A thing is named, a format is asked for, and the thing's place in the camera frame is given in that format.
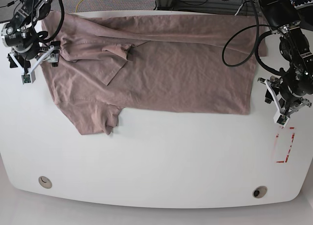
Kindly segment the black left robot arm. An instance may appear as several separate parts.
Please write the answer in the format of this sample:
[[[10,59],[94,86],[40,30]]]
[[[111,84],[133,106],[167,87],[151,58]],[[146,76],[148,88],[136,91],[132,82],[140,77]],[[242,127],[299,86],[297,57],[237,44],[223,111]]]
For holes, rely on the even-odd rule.
[[[290,0],[255,0],[268,23],[269,31],[259,37],[277,32],[281,35],[279,50],[289,62],[289,69],[275,70],[265,65],[255,51],[255,57],[262,68],[272,73],[270,79],[259,78],[267,87],[265,102],[274,102],[278,117],[290,117],[303,106],[311,106],[304,96],[313,93],[313,54],[309,42],[300,28],[301,18]]]

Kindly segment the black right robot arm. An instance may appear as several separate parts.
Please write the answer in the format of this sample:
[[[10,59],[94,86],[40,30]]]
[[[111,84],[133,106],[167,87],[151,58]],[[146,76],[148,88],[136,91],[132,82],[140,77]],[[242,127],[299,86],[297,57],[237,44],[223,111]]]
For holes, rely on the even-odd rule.
[[[65,19],[62,0],[60,22],[53,34],[46,31],[37,32],[35,25],[48,16],[54,0],[20,0],[22,6],[13,14],[13,18],[4,24],[1,39],[5,47],[11,48],[8,60],[11,68],[21,71],[22,82],[35,81],[35,69],[42,63],[58,66],[60,42],[54,39],[58,35]]]

